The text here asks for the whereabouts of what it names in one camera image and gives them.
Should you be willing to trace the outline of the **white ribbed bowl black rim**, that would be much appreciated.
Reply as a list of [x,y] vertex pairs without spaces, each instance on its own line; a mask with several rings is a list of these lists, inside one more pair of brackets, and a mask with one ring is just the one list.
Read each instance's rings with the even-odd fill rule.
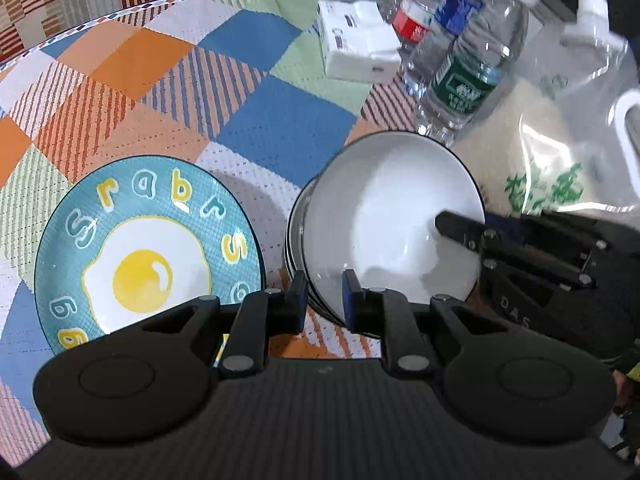
[[472,174],[442,144],[407,131],[372,133],[338,152],[300,191],[286,226],[288,274],[305,273],[309,305],[344,325],[342,274],[364,287],[397,290],[427,304],[446,294],[465,300],[480,257],[439,234],[443,211],[483,222]]

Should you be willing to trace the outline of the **teal fried egg plate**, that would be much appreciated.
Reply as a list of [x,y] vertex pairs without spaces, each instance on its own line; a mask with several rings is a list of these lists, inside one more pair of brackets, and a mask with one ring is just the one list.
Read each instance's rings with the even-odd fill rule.
[[52,212],[35,264],[35,304],[53,353],[201,296],[238,304],[266,284],[240,202],[209,171],[131,156],[81,178]]

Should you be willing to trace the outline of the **clear rice jug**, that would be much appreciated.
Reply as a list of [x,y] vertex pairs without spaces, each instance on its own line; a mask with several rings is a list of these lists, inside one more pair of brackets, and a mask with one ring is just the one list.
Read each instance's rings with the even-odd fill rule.
[[497,214],[544,210],[639,225],[639,74],[606,0],[548,24],[460,132],[454,152]]

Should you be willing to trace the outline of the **water bottle green label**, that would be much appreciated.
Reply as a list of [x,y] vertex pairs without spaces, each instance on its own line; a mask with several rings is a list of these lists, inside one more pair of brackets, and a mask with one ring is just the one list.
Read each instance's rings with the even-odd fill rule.
[[454,143],[522,53],[528,12],[539,1],[486,0],[469,18],[419,101],[418,133]]

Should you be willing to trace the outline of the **white tissue pack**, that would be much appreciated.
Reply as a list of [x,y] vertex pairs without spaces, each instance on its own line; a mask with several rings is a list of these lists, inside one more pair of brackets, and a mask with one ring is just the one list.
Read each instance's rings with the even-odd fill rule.
[[371,0],[319,0],[317,24],[326,76],[390,84],[400,69],[400,41]]

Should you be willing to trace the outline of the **water bottle blue label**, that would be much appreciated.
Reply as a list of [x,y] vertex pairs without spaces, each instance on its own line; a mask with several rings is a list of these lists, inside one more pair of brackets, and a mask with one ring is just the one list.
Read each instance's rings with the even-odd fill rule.
[[465,29],[484,0],[435,0],[437,6],[431,25],[414,47],[404,68],[404,85],[409,94],[420,100],[454,40]]

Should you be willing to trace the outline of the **colourful checkered tablecloth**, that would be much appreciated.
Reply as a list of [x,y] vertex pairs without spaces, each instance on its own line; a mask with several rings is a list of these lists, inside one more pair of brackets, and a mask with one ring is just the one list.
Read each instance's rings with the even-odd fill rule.
[[85,174],[132,155],[212,172],[259,240],[267,281],[299,190],[344,144],[408,130],[400,84],[324,73],[318,0],[174,0],[104,18],[1,73],[1,454],[46,442],[32,382],[52,356],[34,299],[41,235]]

